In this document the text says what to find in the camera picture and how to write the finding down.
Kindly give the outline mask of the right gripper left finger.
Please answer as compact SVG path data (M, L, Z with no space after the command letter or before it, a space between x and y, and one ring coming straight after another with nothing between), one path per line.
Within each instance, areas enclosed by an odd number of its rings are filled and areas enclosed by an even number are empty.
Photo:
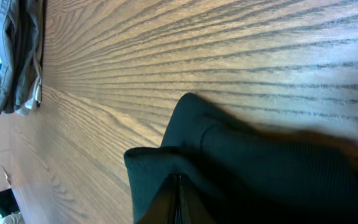
M174 224L177 222L177 177L166 176L152 203L138 224Z

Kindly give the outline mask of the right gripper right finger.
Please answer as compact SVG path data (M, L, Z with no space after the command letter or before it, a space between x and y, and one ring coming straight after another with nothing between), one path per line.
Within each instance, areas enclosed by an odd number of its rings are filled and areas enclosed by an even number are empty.
M201 201L194 184L185 175L178 176L178 223L216 223Z

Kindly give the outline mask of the black polo shirt Sydrogen logo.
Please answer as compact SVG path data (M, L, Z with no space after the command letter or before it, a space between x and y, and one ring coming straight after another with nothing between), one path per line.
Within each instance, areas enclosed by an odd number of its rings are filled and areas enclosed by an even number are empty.
M358 223L358 171L337 149L273 140L198 95L178 101L158 148L124 154L134 221L166 176L187 176L216 223Z

